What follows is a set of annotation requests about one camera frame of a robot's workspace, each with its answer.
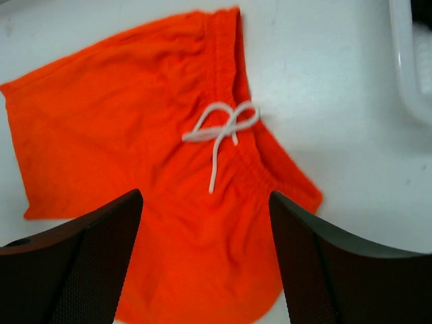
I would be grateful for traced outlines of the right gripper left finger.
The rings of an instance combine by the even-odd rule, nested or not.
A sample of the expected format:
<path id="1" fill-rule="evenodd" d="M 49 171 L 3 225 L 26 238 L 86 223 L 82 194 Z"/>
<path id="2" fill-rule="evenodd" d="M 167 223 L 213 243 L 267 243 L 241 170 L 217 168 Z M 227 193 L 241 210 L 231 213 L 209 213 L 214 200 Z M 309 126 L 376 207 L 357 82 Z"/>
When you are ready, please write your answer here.
<path id="1" fill-rule="evenodd" d="M 1 247 L 1 322 L 113 323 L 143 204 L 134 189 Z"/>

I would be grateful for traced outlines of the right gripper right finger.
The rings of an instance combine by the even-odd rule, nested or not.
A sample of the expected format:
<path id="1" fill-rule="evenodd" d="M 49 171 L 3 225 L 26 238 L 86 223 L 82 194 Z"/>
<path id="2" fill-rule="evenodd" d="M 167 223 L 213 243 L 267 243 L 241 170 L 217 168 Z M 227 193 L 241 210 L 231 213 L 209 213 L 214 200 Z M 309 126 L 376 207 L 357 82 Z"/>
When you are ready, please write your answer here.
<path id="1" fill-rule="evenodd" d="M 366 240 L 282 193 L 271 229 L 292 323 L 430 323 L 431 255 Z"/>

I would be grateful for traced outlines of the orange shorts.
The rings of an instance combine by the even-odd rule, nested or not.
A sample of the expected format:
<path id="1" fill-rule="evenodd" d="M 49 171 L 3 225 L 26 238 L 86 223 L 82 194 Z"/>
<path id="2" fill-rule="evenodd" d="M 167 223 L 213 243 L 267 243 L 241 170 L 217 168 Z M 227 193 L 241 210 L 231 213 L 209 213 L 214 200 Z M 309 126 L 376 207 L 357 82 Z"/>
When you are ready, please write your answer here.
<path id="1" fill-rule="evenodd" d="M 137 188 L 144 209 L 116 319 L 253 323 L 282 283 L 268 200 L 319 189 L 252 104 L 237 7 L 127 30 L 1 85 L 28 220 Z"/>

